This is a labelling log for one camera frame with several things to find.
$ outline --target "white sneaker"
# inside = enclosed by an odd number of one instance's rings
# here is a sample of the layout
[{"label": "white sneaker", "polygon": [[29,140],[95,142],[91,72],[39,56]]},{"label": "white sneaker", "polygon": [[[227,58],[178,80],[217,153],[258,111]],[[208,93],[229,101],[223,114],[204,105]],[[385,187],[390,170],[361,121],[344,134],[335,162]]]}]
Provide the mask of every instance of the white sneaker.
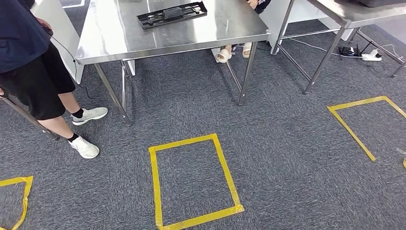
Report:
[{"label": "white sneaker", "polygon": [[90,109],[90,110],[83,109],[82,118],[77,118],[77,117],[71,115],[71,117],[73,118],[72,123],[76,126],[80,126],[90,120],[97,120],[97,119],[100,119],[100,118],[106,116],[107,112],[109,112],[109,110],[104,107],[94,108],[94,109]]},{"label": "white sneaker", "polygon": [[95,158],[100,152],[97,146],[89,143],[80,136],[74,141],[69,142],[69,144],[72,146],[72,148],[76,149],[83,158],[86,159]]}]

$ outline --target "person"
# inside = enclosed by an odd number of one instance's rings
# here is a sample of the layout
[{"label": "person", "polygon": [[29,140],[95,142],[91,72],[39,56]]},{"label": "person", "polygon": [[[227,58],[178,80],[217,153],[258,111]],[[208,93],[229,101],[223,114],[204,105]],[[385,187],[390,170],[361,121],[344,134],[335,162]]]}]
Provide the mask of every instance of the person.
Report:
[{"label": "person", "polygon": [[[269,5],[270,2],[271,0],[247,0],[247,3],[253,10],[255,10],[257,14],[261,14],[262,12],[264,12],[265,8]],[[244,58],[249,58],[249,55],[251,53],[251,46],[252,42],[247,42],[244,44],[242,49],[242,56]],[[232,48],[232,45],[227,45],[224,47],[224,49],[221,49],[216,56],[217,60],[221,63],[226,63],[232,57]]]},{"label": "person", "polygon": [[108,110],[79,106],[72,94],[72,78],[50,42],[50,31],[51,26],[35,18],[24,0],[0,0],[0,88],[27,105],[40,124],[66,138],[82,157],[91,159],[99,148],[72,132],[62,115],[68,110],[73,124],[80,126],[104,117]]}]

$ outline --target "stainless steel table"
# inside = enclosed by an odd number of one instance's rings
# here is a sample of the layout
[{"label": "stainless steel table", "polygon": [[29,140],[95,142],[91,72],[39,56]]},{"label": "stainless steel table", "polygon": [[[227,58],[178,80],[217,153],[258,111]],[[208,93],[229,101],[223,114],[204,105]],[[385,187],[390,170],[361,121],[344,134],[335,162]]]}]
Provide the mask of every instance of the stainless steel table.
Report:
[{"label": "stainless steel table", "polygon": [[[376,8],[369,8],[366,6],[361,5],[360,3],[350,1],[350,0],[307,0],[309,3],[313,4],[315,7],[319,8],[323,13],[327,16],[332,18],[335,22],[340,25],[339,29],[331,29],[331,30],[323,30],[317,32],[311,32],[306,34],[296,34],[296,35],[288,35],[283,36],[283,30],[286,28],[286,24],[288,22],[288,18],[294,3],[294,0],[290,0],[289,8],[286,12],[285,18],[283,20],[283,25],[281,31],[278,35],[277,46],[278,48],[288,57],[288,59],[299,69],[299,71],[306,77],[309,81],[304,94],[310,93],[312,86],[314,85],[315,81],[319,77],[323,67],[328,62],[331,53],[336,49],[340,38],[342,37],[343,33],[347,29],[355,29],[355,32],[352,34],[350,41],[352,42],[354,36],[359,34],[361,37],[366,39],[367,41],[371,42],[372,45],[379,48],[385,54],[387,54],[390,58],[401,64],[401,66],[393,73],[392,77],[396,76],[396,74],[405,66],[405,63],[402,59],[396,57],[394,54],[374,42],[370,39],[367,35],[360,31],[362,26],[371,25],[379,22],[386,22],[391,20],[397,19],[406,19],[406,4],[395,4],[395,5],[388,5]],[[294,37],[302,37],[308,35],[316,35],[321,33],[327,32],[334,32],[338,31],[330,49],[324,56],[323,60],[321,61],[320,65],[318,66],[315,74],[313,77],[310,77],[305,70],[296,62],[296,60],[282,47],[281,41],[283,39],[289,39]]]},{"label": "stainless steel table", "polygon": [[[227,66],[240,91],[243,103],[258,41],[270,32],[246,0],[203,0],[208,14],[184,22],[143,30],[136,16],[197,0],[91,0],[76,59],[80,64],[94,64],[107,90],[127,124],[125,107],[124,60],[208,49],[229,44],[253,42],[244,81],[239,83],[229,63]],[[123,66],[122,102],[106,78],[101,62],[121,60]]]}]

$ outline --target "carpet floor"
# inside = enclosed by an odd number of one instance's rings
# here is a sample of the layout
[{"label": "carpet floor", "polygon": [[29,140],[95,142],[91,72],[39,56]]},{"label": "carpet floor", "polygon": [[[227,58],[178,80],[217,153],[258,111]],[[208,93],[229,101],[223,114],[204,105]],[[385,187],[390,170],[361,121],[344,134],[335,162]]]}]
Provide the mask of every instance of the carpet floor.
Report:
[{"label": "carpet floor", "polygon": [[[81,33],[89,1],[66,8]],[[294,23],[289,34],[324,29],[318,21]],[[406,46],[377,26],[363,32],[378,43]],[[299,38],[328,48],[333,33]],[[367,43],[359,36],[356,44]],[[284,41],[308,73],[325,54]],[[406,109],[406,69],[384,56],[377,63],[332,57],[313,92],[302,95],[305,78],[283,55],[260,43],[246,103],[224,64],[210,50],[136,61],[128,89],[131,127],[109,97],[93,66],[86,66],[75,95],[84,108],[105,106],[99,121],[72,126],[98,145],[85,160],[64,140],[51,141],[0,102],[0,181],[34,176],[28,212],[20,230],[154,230],[155,206],[148,147],[216,133],[245,211],[191,230],[402,230],[405,229],[406,120],[376,102],[339,111],[365,146],[371,161],[327,106],[386,95]],[[231,60],[242,76],[246,59]],[[119,62],[103,63],[120,92]],[[210,141],[157,152],[165,225],[224,208],[233,201]],[[0,226],[21,216],[23,184],[0,187]]]}]

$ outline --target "hand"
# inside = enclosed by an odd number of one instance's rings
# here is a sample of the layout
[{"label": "hand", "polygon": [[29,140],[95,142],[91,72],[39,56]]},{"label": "hand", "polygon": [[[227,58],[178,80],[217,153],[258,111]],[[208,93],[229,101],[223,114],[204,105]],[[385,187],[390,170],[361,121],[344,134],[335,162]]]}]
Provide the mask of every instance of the hand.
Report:
[{"label": "hand", "polygon": [[258,6],[258,0],[248,0],[247,3],[251,6],[253,10]]},{"label": "hand", "polygon": [[42,20],[42,19],[40,19],[40,18],[37,18],[37,20],[38,20],[38,22],[39,22],[41,25],[46,26],[46,27],[48,27],[50,30],[52,30],[51,25],[48,24],[45,20]]}]

